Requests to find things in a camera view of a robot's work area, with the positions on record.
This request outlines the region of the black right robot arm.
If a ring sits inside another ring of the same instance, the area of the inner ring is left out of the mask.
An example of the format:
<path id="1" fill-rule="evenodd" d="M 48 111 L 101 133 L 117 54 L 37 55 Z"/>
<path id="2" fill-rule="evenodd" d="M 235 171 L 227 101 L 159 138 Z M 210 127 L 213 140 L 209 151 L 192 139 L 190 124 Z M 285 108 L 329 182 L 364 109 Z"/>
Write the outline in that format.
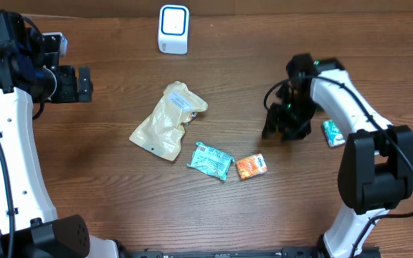
<path id="1" fill-rule="evenodd" d="M 318 108 L 335 123 L 346 143 L 338 171 L 342 206 L 314 247 L 284 247 L 282 257 L 380 257 L 363 244 L 376 223 L 393 219 L 391 210 L 413 192 L 413 132 L 378 114 L 353 85 L 336 59 L 297 54 L 286 66 L 287 79 L 271 88 L 279 103 L 266 105 L 263 138 L 283 141 L 311 132 Z"/>

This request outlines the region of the beige paper pouch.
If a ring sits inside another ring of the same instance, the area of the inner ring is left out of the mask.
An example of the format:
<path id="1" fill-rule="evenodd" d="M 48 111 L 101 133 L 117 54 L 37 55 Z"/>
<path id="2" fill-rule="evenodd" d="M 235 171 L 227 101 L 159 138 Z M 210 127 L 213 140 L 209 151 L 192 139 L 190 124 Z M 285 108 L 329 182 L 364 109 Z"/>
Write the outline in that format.
<path id="1" fill-rule="evenodd" d="M 174 161 L 181 151 L 185 125 L 207 109 L 208 104 L 185 83 L 175 81 L 165 88 L 153 112 L 132 132 L 129 141 L 160 158 Z"/>

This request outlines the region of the teal Kleenex tissue pack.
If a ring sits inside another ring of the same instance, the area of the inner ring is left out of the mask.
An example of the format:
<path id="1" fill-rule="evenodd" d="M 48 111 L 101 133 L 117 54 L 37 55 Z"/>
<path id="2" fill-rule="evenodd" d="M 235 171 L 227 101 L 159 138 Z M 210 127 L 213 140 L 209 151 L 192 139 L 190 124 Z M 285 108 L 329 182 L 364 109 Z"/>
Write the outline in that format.
<path id="1" fill-rule="evenodd" d="M 321 125 L 329 148 L 334 148 L 345 143 L 345 139 L 332 120 L 326 120 Z"/>

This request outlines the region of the orange Kleenex tissue pack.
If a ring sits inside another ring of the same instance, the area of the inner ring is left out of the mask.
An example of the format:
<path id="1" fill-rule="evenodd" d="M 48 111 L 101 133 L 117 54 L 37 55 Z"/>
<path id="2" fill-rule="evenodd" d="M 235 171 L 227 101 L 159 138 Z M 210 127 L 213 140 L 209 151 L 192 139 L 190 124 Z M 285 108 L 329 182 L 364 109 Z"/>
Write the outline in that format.
<path id="1" fill-rule="evenodd" d="M 241 180 L 259 176 L 268 171 L 267 164 L 261 153 L 238 160 L 236 167 Z"/>

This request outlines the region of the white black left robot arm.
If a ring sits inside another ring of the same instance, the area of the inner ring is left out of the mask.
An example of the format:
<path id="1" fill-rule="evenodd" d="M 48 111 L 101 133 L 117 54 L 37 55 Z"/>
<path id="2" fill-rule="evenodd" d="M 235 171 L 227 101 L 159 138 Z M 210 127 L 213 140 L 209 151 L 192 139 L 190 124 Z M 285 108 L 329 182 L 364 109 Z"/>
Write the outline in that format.
<path id="1" fill-rule="evenodd" d="M 47 103 L 92 100 L 87 67 L 60 65 L 67 40 L 0 10 L 0 257 L 123 257 L 81 216 L 61 219 L 42 178 L 33 122 Z"/>

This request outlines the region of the green wet wipes pack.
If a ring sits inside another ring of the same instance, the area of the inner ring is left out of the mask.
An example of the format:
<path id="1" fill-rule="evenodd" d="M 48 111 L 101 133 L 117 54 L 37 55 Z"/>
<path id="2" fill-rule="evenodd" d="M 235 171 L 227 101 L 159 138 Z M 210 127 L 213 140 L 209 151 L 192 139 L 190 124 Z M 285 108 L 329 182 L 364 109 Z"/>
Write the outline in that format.
<path id="1" fill-rule="evenodd" d="M 207 146 L 202 142 L 196 143 L 196 150 L 192 153 L 188 168 L 194 168 L 208 176 L 218 178 L 220 181 L 227 180 L 229 167 L 234 163 L 234 158 L 229 154 L 216 148 Z"/>

